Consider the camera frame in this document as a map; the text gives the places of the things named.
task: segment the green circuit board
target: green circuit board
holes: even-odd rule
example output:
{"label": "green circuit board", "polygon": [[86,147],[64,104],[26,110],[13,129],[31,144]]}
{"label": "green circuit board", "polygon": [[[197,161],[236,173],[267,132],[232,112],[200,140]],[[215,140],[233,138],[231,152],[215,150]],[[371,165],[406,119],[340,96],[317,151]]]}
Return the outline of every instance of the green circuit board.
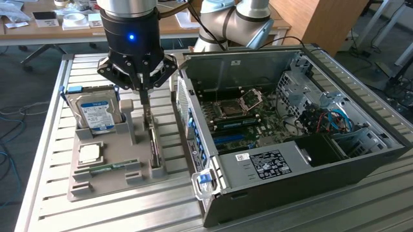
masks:
{"label": "green circuit board", "polygon": [[[220,154],[225,154],[227,151],[233,152],[236,149],[252,149],[281,143],[285,138],[295,135],[284,128],[283,120],[275,113],[269,99],[264,95],[260,95],[260,99],[261,101],[259,102],[252,94],[244,95],[244,108],[255,105],[248,111],[244,111],[244,108],[239,106],[239,99],[201,102],[201,110],[212,138],[225,139],[231,136],[240,138],[228,142],[215,142]],[[241,116],[256,117],[259,122],[251,126],[229,128],[227,130],[216,130],[216,127],[213,127],[213,120],[217,118],[236,119],[236,117]]]}

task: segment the wooden cabinet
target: wooden cabinet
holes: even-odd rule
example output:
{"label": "wooden cabinet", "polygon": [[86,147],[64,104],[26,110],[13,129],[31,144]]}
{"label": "wooden cabinet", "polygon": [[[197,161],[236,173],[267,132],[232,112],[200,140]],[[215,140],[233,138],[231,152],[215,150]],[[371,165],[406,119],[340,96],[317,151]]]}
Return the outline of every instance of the wooden cabinet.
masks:
{"label": "wooden cabinet", "polygon": [[[316,43],[332,56],[355,24],[368,0],[269,0],[281,19],[291,25],[287,36],[304,44]],[[283,44],[297,44],[285,39]]]}

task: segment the aluminum table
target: aluminum table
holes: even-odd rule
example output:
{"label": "aluminum table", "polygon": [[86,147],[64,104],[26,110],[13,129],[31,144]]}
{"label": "aluminum table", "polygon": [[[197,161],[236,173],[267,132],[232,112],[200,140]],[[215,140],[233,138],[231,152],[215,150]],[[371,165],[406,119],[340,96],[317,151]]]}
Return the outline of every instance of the aluminum table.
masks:
{"label": "aluminum table", "polygon": [[[358,184],[277,207],[213,228],[203,228],[201,212],[193,196],[189,173],[169,103],[174,74],[149,96],[158,122],[168,180],[137,189],[78,202],[66,200],[74,119],[58,98],[58,86],[109,84],[96,74],[96,62],[105,54],[65,55],[57,74],[49,112],[45,118],[33,168],[17,220],[17,232],[122,231],[386,231],[413,228],[413,152],[376,169]],[[315,56],[358,93],[404,137],[408,122],[321,51]],[[313,79],[321,85],[321,75]],[[321,86],[332,91],[335,86]],[[128,91],[120,98],[133,99],[133,116],[141,113],[138,96]]]}

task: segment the robotic arm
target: robotic arm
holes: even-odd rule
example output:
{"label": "robotic arm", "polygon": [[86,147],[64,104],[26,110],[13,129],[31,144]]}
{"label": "robotic arm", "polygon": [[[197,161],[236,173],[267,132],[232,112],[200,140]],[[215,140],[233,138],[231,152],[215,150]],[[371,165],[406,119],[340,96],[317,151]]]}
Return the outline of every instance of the robotic arm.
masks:
{"label": "robotic arm", "polygon": [[[176,70],[176,61],[162,52],[158,19],[172,16],[192,0],[173,10],[158,13],[156,0],[97,0],[109,44],[108,57],[98,61],[97,73],[122,89],[140,95],[145,118],[149,118],[148,91],[161,86]],[[268,0],[204,0],[200,21],[217,43],[225,40],[256,49],[272,26]],[[219,51],[219,45],[200,28],[194,52]]]}
{"label": "robotic arm", "polygon": [[[273,23],[268,0],[243,0],[236,6],[233,0],[204,0],[200,14],[204,28],[224,48],[227,40],[251,49],[260,47]],[[200,27],[193,52],[220,51],[220,46],[204,28]]]}

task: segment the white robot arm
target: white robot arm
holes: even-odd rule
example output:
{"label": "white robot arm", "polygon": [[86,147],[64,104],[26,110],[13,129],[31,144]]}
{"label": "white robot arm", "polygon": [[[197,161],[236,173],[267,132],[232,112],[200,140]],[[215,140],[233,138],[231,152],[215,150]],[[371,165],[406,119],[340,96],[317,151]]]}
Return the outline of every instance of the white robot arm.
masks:
{"label": "white robot arm", "polygon": [[220,51],[227,40],[256,49],[271,31],[268,0],[204,0],[200,9],[198,39],[194,52]]}

